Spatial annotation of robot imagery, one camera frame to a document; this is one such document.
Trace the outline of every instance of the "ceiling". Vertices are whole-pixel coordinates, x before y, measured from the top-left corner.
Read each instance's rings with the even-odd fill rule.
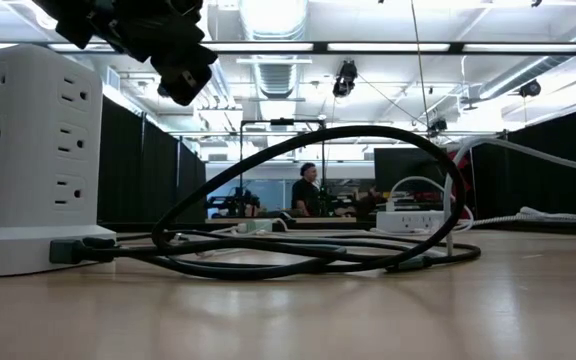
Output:
[[[204,1],[205,22],[201,25],[208,29],[208,39],[247,39],[238,8],[240,1]],[[295,3],[306,0],[265,1]],[[38,26],[36,14],[20,2],[23,1],[0,0],[0,41],[63,40],[53,31]],[[405,0],[385,0],[384,4],[378,4],[377,0],[310,0],[307,1],[306,28],[301,40],[416,41],[415,28],[420,41],[562,42],[572,39],[576,31],[576,1],[545,0],[536,8],[531,8],[530,2],[416,0],[415,18],[410,2]],[[263,16],[272,24],[274,15],[255,16]],[[297,119],[316,119],[325,115],[328,126],[383,123],[423,131],[427,108],[436,109],[436,112],[429,112],[431,119],[443,117],[448,121],[449,131],[500,131],[555,116],[576,105],[576,58],[540,75],[537,80],[542,85],[542,93],[537,97],[523,99],[502,95],[478,103],[476,110],[467,112],[464,111],[466,104],[459,102],[466,88],[484,84],[534,58],[502,55],[465,59],[436,55],[421,59],[410,55],[302,56],[312,63],[298,65],[298,86],[288,99],[290,101],[268,102],[259,94],[255,67],[237,62],[245,57],[220,56],[219,66],[229,89],[227,95],[237,105],[227,111],[207,110],[200,99],[192,106],[182,107],[158,96],[153,84],[159,76],[148,63],[108,54],[86,55],[85,58],[82,55],[78,60],[87,61],[102,75],[107,67],[114,69],[123,79],[122,92],[171,131],[230,130],[228,122],[224,122],[226,118],[238,128],[237,122],[241,119],[269,120],[269,114]],[[332,85],[346,59],[354,60],[360,77],[347,98],[335,101]],[[204,97],[204,100],[214,101],[211,98],[214,95],[217,100],[219,96],[225,96],[222,89],[215,90],[216,93],[209,92],[208,99]],[[283,112],[272,112],[269,110],[272,108]],[[228,147],[224,146],[233,139],[222,140],[199,141],[198,144],[206,153],[226,152]],[[274,142],[261,143],[267,146]],[[251,144],[255,143],[259,146],[251,145],[250,151],[263,146],[258,141],[251,141]],[[365,151],[360,142],[356,146]],[[208,150],[210,147],[214,147],[214,151]]]

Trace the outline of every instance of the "person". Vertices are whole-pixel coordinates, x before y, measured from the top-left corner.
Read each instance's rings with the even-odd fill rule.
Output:
[[[313,183],[317,179],[317,167],[305,163],[299,171],[301,179],[292,186],[292,208],[304,216],[319,216],[319,189]]]
[[[377,187],[373,185],[370,190],[368,190],[368,195],[362,197],[357,202],[356,210],[357,217],[366,217],[375,209],[377,209],[378,204],[383,204],[386,199],[377,191]]]

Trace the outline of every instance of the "white power strip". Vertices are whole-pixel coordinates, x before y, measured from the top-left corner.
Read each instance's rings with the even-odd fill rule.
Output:
[[[377,229],[392,233],[435,231],[443,222],[443,211],[382,211],[377,213]]]
[[[115,234],[97,226],[101,80],[48,49],[0,50],[0,276],[65,267],[56,239]]]

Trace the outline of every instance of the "black cable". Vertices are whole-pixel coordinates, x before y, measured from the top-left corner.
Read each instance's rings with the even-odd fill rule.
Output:
[[[447,170],[449,176],[455,179],[455,202],[452,207],[452,213],[446,222],[425,241],[410,241],[407,239],[395,239],[390,237],[381,237],[384,240],[406,241],[416,244],[412,248],[401,247],[396,245],[386,246],[384,244],[374,244],[366,242],[352,242],[329,238],[329,240],[316,239],[260,239],[260,238],[231,238],[227,235],[212,234],[219,240],[192,241],[183,242],[181,245],[172,245],[169,243],[170,232],[165,229],[170,223],[181,214],[186,208],[196,201],[200,200],[207,194],[224,185],[229,180],[239,174],[250,170],[251,168],[272,159],[273,157],[285,152],[310,145],[313,143],[323,142],[344,137],[386,137],[395,140],[408,142],[420,149],[428,152],[437,159],[440,166]],[[281,276],[295,275],[299,273],[321,273],[321,272],[351,272],[366,271],[380,268],[389,270],[401,270],[407,268],[425,268],[433,264],[451,263],[476,258],[480,251],[478,248],[470,248],[469,252],[452,257],[431,258],[430,256],[419,256],[439,242],[451,231],[457,224],[460,214],[465,204],[466,191],[463,179],[456,165],[446,155],[446,153],[425,140],[424,138],[414,135],[410,132],[382,126],[349,126],[332,129],[323,129],[313,133],[303,134],[298,137],[289,139],[283,143],[277,144],[257,154],[254,154],[238,164],[226,169],[221,174],[215,176],[210,181],[201,186],[196,192],[176,204],[169,210],[155,225],[152,231],[152,240],[155,247],[141,248],[112,248],[100,249],[84,247],[79,249],[79,256],[84,259],[95,258],[101,261],[107,261],[114,257],[132,257],[151,264],[162,266],[174,271],[182,272],[188,275],[208,277],[223,280],[261,280]],[[395,255],[359,255],[351,254],[346,250],[347,246],[381,248],[401,251]],[[279,252],[291,255],[300,255],[311,257],[306,260],[291,265],[224,265],[224,263],[212,263],[201,261],[187,261],[168,258],[174,255],[184,255],[201,253],[212,250],[243,248],[252,250],[261,250],[269,252]],[[351,264],[331,265],[336,261],[350,262]]]

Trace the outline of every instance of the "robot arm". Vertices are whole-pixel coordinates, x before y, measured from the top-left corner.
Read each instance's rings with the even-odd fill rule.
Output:
[[[212,76],[217,55],[199,45],[202,0],[33,0],[57,20],[56,31],[80,49],[93,36],[120,54],[150,58],[159,93],[187,106]]]

